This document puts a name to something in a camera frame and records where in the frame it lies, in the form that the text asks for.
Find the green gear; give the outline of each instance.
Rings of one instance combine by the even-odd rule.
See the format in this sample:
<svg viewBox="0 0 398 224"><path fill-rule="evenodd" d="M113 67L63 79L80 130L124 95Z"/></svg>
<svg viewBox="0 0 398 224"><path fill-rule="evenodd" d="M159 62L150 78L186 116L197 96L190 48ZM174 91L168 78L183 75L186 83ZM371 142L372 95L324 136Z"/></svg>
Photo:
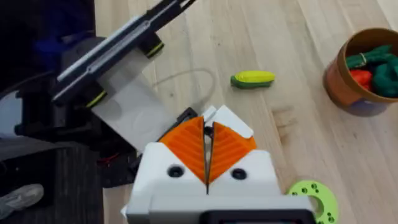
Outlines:
<svg viewBox="0 0 398 224"><path fill-rule="evenodd" d="M327 186L314 180L301 180L290 188L288 194L310 196L317 200L318 211L314 213L317 224L338 222L337 200Z"/></svg>

